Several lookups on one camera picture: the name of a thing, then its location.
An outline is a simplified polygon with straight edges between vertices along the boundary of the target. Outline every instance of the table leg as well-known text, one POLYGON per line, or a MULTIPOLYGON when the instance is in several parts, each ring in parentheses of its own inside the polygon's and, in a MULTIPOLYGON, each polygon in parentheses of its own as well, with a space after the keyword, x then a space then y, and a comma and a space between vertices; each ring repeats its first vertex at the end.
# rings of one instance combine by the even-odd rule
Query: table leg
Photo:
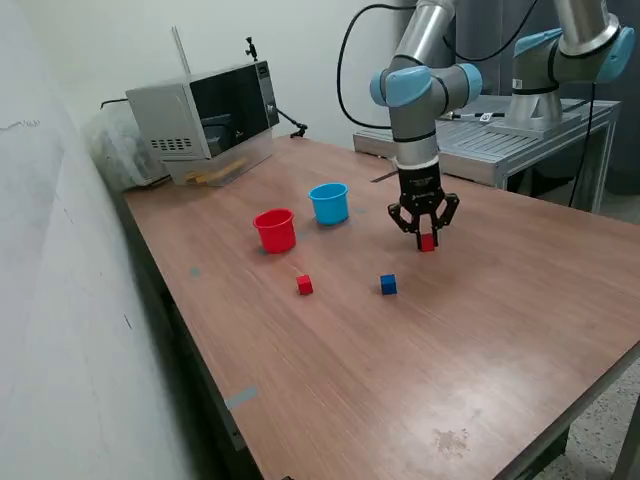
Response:
POLYGON ((613 121, 606 129, 593 132, 589 138, 573 202, 573 206, 579 210, 593 213, 600 211, 615 130, 616 122, 613 121))
POLYGON ((637 480, 638 478, 640 478, 640 398, 633 411, 612 480, 637 480))

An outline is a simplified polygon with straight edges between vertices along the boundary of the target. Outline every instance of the floor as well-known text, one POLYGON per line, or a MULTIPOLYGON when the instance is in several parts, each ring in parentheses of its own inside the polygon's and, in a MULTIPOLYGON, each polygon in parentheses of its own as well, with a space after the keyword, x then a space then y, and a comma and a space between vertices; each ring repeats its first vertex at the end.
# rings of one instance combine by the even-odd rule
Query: floor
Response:
MULTIPOLYGON (((567 192, 553 192, 548 200, 562 203, 567 192)), ((605 194, 601 214, 640 224, 640 196, 605 194)), ((605 480, 616 461, 640 391, 640 361, 613 384, 573 424, 566 455, 557 458, 535 480, 605 480)))

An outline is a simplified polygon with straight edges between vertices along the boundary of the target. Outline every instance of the red cube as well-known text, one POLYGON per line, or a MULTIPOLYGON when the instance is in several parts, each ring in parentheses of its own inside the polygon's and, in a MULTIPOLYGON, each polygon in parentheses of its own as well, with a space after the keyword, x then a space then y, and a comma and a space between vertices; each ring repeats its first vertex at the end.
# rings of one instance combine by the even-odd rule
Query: red cube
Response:
POLYGON ((298 282, 298 291, 300 295, 309 295, 313 293, 313 286, 311 285, 311 279, 309 275, 302 275, 301 277, 296 278, 298 282))
POLYGON ((433 241, 433 235, 431 233, 422 235, 422 251, 433 252, 436 249, 436 244, 433 241))

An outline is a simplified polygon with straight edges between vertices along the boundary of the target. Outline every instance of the blue cup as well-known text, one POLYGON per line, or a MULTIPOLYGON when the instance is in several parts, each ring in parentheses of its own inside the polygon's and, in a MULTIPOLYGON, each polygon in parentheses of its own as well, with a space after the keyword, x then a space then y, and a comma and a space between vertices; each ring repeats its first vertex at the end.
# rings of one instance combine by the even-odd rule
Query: blue cup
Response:
POLYGON ((349 217, 347 192, 349 187, 344 183, 325 183, 309 192, 316 212, 316 221, 321 225, 335 225, 349 217))

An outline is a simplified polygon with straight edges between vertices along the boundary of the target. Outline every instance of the plastic bag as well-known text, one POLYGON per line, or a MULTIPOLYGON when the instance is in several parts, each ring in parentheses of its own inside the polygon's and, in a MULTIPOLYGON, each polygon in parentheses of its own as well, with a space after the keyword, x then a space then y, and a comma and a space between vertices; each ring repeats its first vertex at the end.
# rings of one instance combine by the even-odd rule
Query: plastic bag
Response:
POLYGON ((149 185, 169 175, 160 160, 149 156, 129 102, 105 105, 83 134, 91 159, 113 190, 149 185))

